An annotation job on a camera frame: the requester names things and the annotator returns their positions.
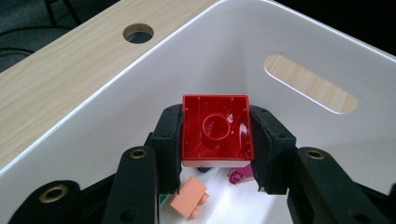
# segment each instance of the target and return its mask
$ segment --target pink lego piece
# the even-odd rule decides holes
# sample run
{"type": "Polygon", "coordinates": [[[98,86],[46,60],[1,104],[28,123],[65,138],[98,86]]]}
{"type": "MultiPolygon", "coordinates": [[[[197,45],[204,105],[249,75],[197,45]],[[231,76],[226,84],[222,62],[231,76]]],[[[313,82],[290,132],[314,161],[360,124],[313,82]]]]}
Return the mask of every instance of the pink lego piece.
{"type": "Polygon", "coordinates": [[[233,168],[231,172],[228,174],[228,177],[230,177],[228,180],[232,184],[247,182],[254,179],[253,171],[251,170],[250,164],[242,168],[241,167],[233,168]]]}
{"type": "Polygon", "coordinates": [[[197,205],[203,205],[209,197],[205,193],[206,189],[205,185],[194,177],[190,177],[170,205],[185,219],[193,220],[199,214],[197,205]]]}

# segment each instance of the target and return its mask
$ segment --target orange lego brick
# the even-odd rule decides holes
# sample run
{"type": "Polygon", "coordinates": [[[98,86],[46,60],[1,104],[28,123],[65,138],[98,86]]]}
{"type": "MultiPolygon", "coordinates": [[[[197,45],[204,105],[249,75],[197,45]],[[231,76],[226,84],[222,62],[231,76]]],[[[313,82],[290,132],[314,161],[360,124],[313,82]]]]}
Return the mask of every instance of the orange lego brick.
{"type": "Polygon", "coordinates": [[[205,193],[206,190],[205,185],[194,177],[190,177],[170,205],[185,219],[193,220],[199,214],[197,205],[203,205],[209,197],[205,193]]]}

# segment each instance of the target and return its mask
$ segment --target wooden table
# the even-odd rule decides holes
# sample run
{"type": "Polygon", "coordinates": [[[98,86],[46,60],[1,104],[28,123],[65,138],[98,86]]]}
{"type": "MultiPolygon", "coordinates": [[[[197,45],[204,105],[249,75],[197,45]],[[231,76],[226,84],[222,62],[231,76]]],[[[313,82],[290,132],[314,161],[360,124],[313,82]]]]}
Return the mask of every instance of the wooden table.
{"type": "Polygon", "coordinates": [[[119,1],[0,74],[0,168],[128,65],[216,2],[119,1]],[[153,38],[144,44],[127,42],[122,32],[133,23],[150,25],[153,38]]]}

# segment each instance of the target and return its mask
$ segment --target white plastic bin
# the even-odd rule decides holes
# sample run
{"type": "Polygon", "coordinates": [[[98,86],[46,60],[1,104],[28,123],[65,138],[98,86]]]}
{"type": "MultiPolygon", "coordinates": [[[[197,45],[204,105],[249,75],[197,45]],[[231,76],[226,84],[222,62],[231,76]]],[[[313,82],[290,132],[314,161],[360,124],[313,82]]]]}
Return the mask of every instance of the white plastic bin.
{"type": "MultiPolygon", "coordinates": [[[[396,61],[319,22],[266,1],[215,4],[133,63],[53,127],[0,177],[0,223],[53,180],[82,188],[113,174],[120,155],[144,144],[162,111],[183,94],[247,94],[296,137],[298,147],[330,152],[353,180],[389,193],[396,182],[396,61]],[[352,94],[358,107],[334,114],[270,77],[268,57],[283,55],[352,94]]],[[[210,195],[186,221],[168,205],[162,223],[290,223],[286,197],[233,186],[227,170],[196,176],[210,195]]]]}

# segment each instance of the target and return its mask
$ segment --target white bin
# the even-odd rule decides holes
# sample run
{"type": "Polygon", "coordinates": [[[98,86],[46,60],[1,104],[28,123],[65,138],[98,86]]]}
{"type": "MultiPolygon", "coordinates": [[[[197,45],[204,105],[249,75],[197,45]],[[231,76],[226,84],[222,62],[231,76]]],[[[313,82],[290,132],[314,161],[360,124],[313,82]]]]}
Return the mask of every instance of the white bin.
{"type": "MultiPolygon", "coordinates": [[[[246,94],[270,110],[298,147],[330,152],[353,180],[389,193],[396,182],[396,61],[304,15],[266,1],[215,4],[148,52],[53,127],[0,177],[0,223],[53,180],[84,189],[113,174],[120,155],[144,144],[162,111],[183,94],[246,94]],[[264,61],[284,55],[349,92],[358,107],[334,114],[270,77],[264,61]]],[[[286,197],[232,186],[227,170],[196,176],[210,195],[186,221],[168,205],[162,223],[290,223],[286,197]]]]}

